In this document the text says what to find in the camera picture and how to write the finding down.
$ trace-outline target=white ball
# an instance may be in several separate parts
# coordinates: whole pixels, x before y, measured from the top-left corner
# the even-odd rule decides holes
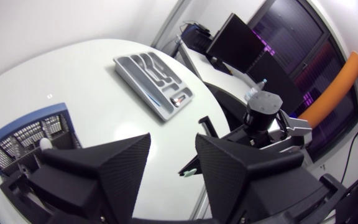
[[[52,147],[53,147],[52,142],[50,142],[49,139],[42,138],[40,140],[40,148],[41,148],[41,150],[51,149]]]

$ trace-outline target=white table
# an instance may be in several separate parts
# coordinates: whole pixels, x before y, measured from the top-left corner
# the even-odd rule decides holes
[[[155,52],[195,94],[167,122],[114,71],[113,57],[138,52]],[[83,147],[150,132],[150,153],[133,216],[189,219],[203,188],[203,177],[183,178],[178,171],[196,155],[196,133],[205,133],[198,120],[209,116],[220,137],[229,132],[218,102],[191,71],[142,44],[92,40],[33,58],[0,76],[0,128],[32,111],[61,102],[67,105]],[[25,222],[1,191],[0,222]]]
[[[252,85],[255,85],[255,82],[248,75],[244,75],[231,67],[229,69],[232,70],[233,76],[216,70],[205,55],[189,49],[183,41],[180,42],[179,53],[186,66],[205,84],[222,90],[244,105],[247,104],[244,95]]]

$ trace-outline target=cutlery tray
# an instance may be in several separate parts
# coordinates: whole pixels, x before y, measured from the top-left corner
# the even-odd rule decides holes
[[[194,97],[186,83],[153,52],[113,60],[117,73],[164,121]]]

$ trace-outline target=orange tube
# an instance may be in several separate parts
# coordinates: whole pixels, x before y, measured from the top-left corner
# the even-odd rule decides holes
[[[315,128],[341,102],[358,77],[358,54],[352,52],[336,78],[320,97],[303,112],[299,119],[309,122]]]

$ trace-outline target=blue basket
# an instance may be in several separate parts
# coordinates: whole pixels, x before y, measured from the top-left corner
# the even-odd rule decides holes
[[[0,129],[0,175],[17,170],[29,175],[37,170],[42,164],[42,138],[58,149],[81,148],[64,103],[29,113]]]

